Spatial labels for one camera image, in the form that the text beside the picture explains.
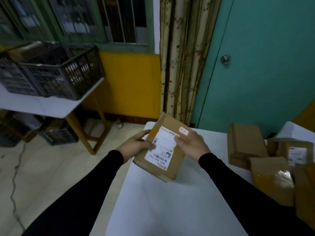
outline plastic crate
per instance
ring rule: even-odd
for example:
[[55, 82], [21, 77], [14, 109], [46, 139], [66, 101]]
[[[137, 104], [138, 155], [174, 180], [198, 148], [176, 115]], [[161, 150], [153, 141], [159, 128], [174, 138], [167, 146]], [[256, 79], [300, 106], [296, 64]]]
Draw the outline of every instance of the plastic crate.
[[55, 44], [45, 53], [19, 63], [47, 95], [79, 100], [104, 75], [96, 46]]
[[10, 58], [8, 51], [0, 53], [0, 83], [10, 93], [48, 97], [41, 86], [36, 86], [36, 83], [33, 83], [29, 79], [26, 72], [19, 67], [18, 63]]
[[15, 147], [20, 140], [10, 129], [0, 123], [0, 147]]
[[62, 121], [60, 124], [60, 129], [49, 130], [49, 127], [40, 132], [39, 135], [42, 136], [51, 146], [69, 144], [69, 143], [77, 143], [79, 138], [70, 127], [70, 125], [65, 120], [57, 120]]

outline tile floor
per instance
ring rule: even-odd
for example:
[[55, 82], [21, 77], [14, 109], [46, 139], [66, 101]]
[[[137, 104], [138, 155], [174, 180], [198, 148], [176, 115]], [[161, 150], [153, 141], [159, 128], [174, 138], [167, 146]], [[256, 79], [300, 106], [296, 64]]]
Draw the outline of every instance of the tile floor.
[[[13, 196], [23, 225], [28, 227], [51, 203], [87, 175], [110, 150], [143, 128], [144, 125], [125, 123], [123, 128], [119, 129], [116, 123], [113, 123], [111, 131], [95, 156], [90, 155], [80, 141], [52, 147], [40, 136], [36, 136], [27, 143], [15, 178], [16, 190]], [[103, 126], [99, 120], [88, 119], [85, 129], [97, 137], [103, 131]], [[13, 204], [10, 195], [13, 190], [14, 167], [18, 164], [23, 144], [20, 142], [14, 148], [0, 147], [0, 236], [22, 234], [21, 227], [12, 215]], [[90, 233], [91, 236], [105, 235], [129, 165], [130, 161], [117, 172]]]

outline black sleeve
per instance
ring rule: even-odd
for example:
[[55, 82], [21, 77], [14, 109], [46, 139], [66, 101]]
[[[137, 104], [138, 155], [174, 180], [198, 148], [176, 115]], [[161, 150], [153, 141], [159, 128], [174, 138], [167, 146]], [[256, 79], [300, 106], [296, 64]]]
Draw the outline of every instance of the black sleeve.
[[123, 162], [119, 151], [110, 151], [89, 174], [38, 216], [22, 236], [88, 236]]
[[203, 155], [199, 164], [209, 174], [249, 235], [315, 235], [314, 230], [296, 217], [293, 207], [279, 205], [228, 168], [214, 154]]

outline floral curtain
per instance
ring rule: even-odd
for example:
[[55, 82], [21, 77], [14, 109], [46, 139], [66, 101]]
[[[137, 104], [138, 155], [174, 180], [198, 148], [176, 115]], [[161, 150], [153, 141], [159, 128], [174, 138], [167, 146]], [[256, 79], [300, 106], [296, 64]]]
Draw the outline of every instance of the floral curtain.
[[160, 0], [161, 107], [189, 125], [220, 0]]

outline cable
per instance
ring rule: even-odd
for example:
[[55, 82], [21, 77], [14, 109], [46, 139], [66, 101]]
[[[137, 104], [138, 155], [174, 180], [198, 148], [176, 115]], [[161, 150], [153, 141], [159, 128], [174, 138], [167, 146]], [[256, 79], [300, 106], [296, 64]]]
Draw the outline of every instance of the cable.
[[16, 219], [16, 221], [17, 221], [17, 222], [19, 223], [19, 225], [21, 226], [21, 228], [22, 228], [22, 230], [23, 230], [23, 233], [25, 232], [25, 227], [24, 227], [24, 225], [22, 224], [22, 222], [21, 222], [21, 220], [20, 220], [20, 217], [19, 217], [19, 215], [18, 215], [18, 213], [17, 213], [17, 211], [16, 211], [16, 202], [15, 202], [15, 200], [14, 200], [14, 198], [13, 198], [13, 194], [14, 194], [15, 188], [16, 188], [16, 185], [15, 185], [14, 180], [15, 180], [16, 175], [18, 174], [18, 170], [19, 170], [20, 165], [21, 165], [22, 154], [25, 152], [25, 145], [26, 145], [26, 142], [24, 143], [24, 145], [23, 145], [23, 150], [22, 150], [22, 152], [21, 152], [20, 155], [19, 155], [19, 164], [18, 164], [16, 167], [14, 167], [15, 173], [14, 173], [14, 176], [13, 176], [13, 178], [12, 178], [13, 191], [12, 191], [12, 194], [11, 194], [11, 196], [10, 196], [10, 200], [12, 201], [13, 207], [14, 207], [14, 208], [13, 208], [13, 212], [12, 212], [13, 217]]

